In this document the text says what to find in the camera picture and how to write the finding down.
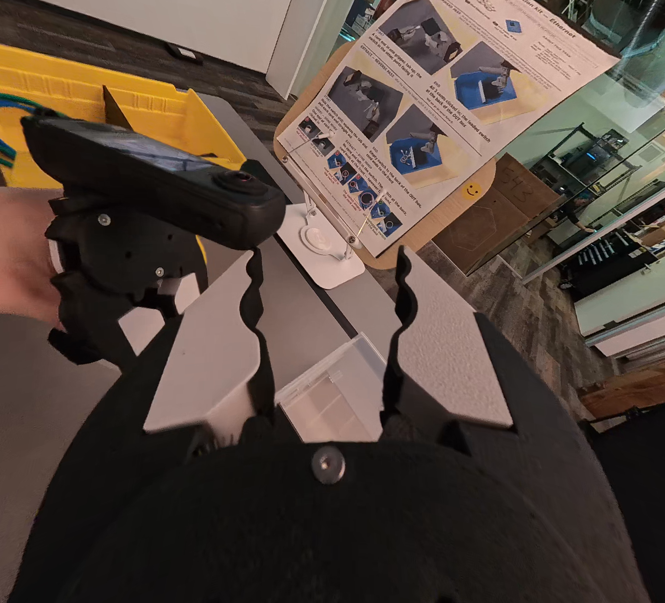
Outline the person's left hand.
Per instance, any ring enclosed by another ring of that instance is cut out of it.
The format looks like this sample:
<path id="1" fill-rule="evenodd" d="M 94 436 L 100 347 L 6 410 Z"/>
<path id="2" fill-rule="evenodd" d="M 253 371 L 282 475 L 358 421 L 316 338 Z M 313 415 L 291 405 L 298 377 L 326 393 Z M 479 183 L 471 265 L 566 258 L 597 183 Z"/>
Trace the person's left hand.
<path id="1" fill-rule="evenodd" d="M 1 188 L 1 313 L 59 326 L 60 294 L 45 232 L 62 190 Z"/>

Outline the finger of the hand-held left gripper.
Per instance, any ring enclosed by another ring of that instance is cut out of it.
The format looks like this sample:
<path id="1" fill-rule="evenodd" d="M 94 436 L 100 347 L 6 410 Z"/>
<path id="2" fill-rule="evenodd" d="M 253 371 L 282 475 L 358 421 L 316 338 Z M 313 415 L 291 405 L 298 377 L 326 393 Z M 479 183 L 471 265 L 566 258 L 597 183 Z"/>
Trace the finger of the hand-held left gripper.
<path id="1" fill-rule="evenodd" d="M 166 323 L 179 316 L 177 310 L 166 311 L 153 307 L 133 307 L 118 319 L 122 335 L 129 343 L 132 353 L 139 356 L 161 332 Z"/>
<path id="2" fill-rule="evenodd" d="M 157 282 L 155 309 L 162 315 L 181 315 L 200 295 L 195 273 L 179 278 L 164 277 Z"/>

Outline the cardboard box with hexagon print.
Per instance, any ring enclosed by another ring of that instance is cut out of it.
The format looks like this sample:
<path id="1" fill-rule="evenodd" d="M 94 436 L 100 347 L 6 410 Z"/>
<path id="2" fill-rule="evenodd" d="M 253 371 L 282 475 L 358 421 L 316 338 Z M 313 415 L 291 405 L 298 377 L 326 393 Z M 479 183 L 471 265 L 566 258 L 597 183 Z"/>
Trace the cardboard box with hexagon print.
<path id="1" fill-rule="evenodd" d="M 509 244 L 528 217 L 493 188 L 438 233 L 433 244 L 465 276 Z"/>

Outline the white display stand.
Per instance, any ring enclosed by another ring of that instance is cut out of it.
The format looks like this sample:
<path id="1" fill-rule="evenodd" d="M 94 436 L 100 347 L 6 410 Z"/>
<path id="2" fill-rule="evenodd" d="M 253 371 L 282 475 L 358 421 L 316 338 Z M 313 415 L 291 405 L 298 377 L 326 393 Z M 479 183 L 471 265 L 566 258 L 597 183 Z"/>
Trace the white display stand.
<path id="1" fill-rule="evenodd" d="M 277 237 L 322 289 L 337 288 L 365 271 L 353 247 L 313 206 L 288 205 Z"/>

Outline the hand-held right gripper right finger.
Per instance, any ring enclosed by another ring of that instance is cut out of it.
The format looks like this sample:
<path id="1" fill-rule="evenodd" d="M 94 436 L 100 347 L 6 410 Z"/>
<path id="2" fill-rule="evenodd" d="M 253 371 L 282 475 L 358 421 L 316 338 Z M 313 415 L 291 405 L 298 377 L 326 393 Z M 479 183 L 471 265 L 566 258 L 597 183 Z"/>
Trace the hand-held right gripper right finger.
<path id="1" fill-rule="evenodd" d="M 400 415 L 420 433 L 443 433 L 453 421 L 513 428 L 480 314 L 404 245 L 395 280 L 400 326 L 390 340 L 382 422 Z"/>

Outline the yellow plastic bin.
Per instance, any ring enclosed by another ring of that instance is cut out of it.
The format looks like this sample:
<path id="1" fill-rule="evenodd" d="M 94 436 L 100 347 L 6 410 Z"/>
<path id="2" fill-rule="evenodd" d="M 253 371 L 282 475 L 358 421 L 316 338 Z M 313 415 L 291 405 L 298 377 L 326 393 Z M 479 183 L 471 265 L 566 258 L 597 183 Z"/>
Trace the yellow plastic bin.
<path id="1" fill-rule="evenodd" d="M 40 112 L 120 126 L 229 170 L 246 158 L 193 90 L 1 45 L 1 187 L 60 190 L 25 142 L 21 118 Z"/>

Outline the plain brown cardboard box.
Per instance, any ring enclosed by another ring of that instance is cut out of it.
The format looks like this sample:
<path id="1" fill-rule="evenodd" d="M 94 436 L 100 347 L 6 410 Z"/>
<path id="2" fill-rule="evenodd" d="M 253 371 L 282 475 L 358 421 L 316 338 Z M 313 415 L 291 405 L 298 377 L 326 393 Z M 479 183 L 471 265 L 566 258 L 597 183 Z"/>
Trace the plain brown cardboard box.
<path id="1" fill-rule="evenodd" d="M 551 212 L 562 197 L 508 153 L 496 161 L 492 188 L 528 221 Z"/>

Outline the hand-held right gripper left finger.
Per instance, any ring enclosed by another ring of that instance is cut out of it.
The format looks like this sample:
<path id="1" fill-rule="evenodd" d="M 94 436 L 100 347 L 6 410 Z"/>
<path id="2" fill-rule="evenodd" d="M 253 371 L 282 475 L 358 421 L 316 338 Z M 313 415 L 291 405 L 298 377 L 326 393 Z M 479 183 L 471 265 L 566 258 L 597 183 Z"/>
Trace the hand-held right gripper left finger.
<path id="1" fill-rule="evenodd" d="M 275 379 L 263 316 L 263 264 L 245 252 L 185 311 L 145 418 L 146 433 L 202 427 L 222 446 L 248 419 L 273 419 Z"/>

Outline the printed instruction sheet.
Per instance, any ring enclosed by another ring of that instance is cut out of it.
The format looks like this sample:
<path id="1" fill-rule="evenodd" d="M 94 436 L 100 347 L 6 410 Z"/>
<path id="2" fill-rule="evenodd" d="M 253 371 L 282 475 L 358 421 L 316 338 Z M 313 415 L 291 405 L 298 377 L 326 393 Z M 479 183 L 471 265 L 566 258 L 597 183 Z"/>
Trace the printed instruction sheet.
<path id="1" fill-rule="evenodd" d="M 315 258 L 378 258 L 618 62 L 537 0 L 396 1 L 279 134 L 306 197 L 278 235 Z"/>

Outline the clear plastic box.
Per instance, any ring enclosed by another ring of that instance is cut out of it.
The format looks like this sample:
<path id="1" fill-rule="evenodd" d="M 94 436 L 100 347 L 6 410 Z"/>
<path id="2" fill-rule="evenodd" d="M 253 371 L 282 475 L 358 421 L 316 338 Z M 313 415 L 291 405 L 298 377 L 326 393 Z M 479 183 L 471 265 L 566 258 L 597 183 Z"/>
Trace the clear plastic box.
<path id="1" fill-rule="evenodd" d="M 305 443 L 375 442 L 386 367 L 360 333 L 277 391 L 275 402 Z"/>

